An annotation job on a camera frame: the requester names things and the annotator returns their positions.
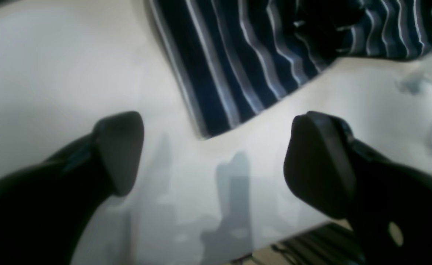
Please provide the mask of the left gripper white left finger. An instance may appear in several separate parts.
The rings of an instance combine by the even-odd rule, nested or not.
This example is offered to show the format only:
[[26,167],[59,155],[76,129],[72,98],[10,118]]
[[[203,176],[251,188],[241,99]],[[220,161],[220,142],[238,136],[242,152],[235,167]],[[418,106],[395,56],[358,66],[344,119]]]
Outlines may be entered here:
[[105,117],[45,161],[0,179],[0,265],[69,265],[109,197],[132,190],[144,143],[138,112]]

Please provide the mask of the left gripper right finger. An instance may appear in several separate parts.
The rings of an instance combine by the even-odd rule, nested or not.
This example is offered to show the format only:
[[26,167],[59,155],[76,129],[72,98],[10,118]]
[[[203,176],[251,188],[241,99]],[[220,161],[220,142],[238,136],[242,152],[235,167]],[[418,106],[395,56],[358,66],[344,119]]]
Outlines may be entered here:
[[368,264],[432,265],[432,176],[356,139],[340,117],[296,116],[283,171],[297,198],[349,222]]

